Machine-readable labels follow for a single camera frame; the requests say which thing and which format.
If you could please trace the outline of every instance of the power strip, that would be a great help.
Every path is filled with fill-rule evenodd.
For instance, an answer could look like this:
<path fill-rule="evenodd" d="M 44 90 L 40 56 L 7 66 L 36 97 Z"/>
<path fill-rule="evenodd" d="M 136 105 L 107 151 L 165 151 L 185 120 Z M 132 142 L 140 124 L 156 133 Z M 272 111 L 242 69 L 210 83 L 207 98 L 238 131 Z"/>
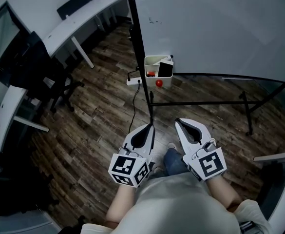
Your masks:
<path fill-rule="evenodd" d="M 138 80 L 140 80 L 140 84 L 142 84 L 141 82 L 141 77 L 137 77 L 137 78 L 131 78 L 131 80 L 126 80 L 127 86 L 134 88 L 135 90 L 138 89 Z"/>

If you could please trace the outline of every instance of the black chair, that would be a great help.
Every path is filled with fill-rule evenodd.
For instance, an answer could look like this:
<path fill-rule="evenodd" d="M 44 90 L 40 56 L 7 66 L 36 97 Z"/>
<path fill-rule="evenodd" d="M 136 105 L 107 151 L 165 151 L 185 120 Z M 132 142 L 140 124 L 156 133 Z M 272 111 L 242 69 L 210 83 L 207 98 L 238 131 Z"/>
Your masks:
<path fill-rule="evenodd" d="M 74 82 L 62 64 L 56 58 L 49 57 L 44 43 L 41 40 L 32 41 L 33 38 L 37 38 L 35 32 L 30 35 L 23 52 L 16 60 L 10 84 L 27 89 L 30 98 L 37 98 L 43 102 L 54 99 L 50 108 L 53 113 L 56 112 L 57 100 L 62 97 L 62 102 L 73 112 L 74 107 L 71 106 L 69 98 L 75 88 L 83 87 L 84 84 L 80 81 Z M 55 82 L 51 88 L 43 82 L 45 77 Z M 67 78 L 71 82 L 70 85 L 65 85 Z"/>
<path fill-rule="evenodd" d="M 64 5 L 62 5 L 60 8 L 57 9 L 57 12 L 62 20 L 66 20 L 66 16 L 70 16 L 73 14 L 76 10 L 80 9 L 87 3 L 89 3 L 92 0 L 69 0 Z"/>

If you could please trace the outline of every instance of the white box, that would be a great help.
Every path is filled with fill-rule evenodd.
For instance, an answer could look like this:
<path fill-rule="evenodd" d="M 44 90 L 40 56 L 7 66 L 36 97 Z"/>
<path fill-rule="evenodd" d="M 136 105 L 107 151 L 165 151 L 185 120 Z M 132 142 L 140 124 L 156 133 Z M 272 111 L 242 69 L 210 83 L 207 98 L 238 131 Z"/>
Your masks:
<path fill-rule="evenodd" d="M 227 166 L 221 147 L 196 157 L 189 162 L 188 169 L 201 182 L 222 174 Z"/>
<path fill-rule="evenodd" d="M 161 80 L 163 82 L 162 87 L 170 87 L 172 75 L 171 77 L 147 77 L 148 71 L 158 73 L 160 65 L 154 65 L 154 63 L 157 63 L 166 57 L 167 56 L 146 56 L 144 58 L 145 77 L 149 87 L 156 87 L 157 80 Z"/>
<path fill-rule="evenodd" d="M 109 174 L 117 184 L 138 187 L 150 172 L 147 162 L 146 158 L 113 154 Z"/>

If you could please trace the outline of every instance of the jeans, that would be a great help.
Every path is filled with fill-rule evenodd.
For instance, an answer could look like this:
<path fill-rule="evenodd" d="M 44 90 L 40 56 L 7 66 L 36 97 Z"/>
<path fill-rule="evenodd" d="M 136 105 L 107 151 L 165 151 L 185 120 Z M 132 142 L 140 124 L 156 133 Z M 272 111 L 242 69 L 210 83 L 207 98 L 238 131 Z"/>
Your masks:
<path fill-rule="evenodd" d="M 186 168 L 185 163 L 181 160 L 182 156 L 174 148 L 169 148 L 164 155 L 164 171 L 158 171 L 149 176 L 149 179 L 158 177 L 167 177 L 171 175 L 177 175 L 187 173 L 189 170 Z"/>

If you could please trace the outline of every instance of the computer monitor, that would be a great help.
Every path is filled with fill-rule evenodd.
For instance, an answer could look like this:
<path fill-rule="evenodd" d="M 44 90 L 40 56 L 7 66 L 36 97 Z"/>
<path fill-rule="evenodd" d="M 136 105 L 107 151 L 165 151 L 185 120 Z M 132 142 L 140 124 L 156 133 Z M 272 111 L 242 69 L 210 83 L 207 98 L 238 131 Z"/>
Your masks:
<path fill-rule="evenodd" d="M 14 57 L 28 36 L 28 30 L 5 2 L 0 7 L 0 81 L 5 85 L 8 85 Z"/>

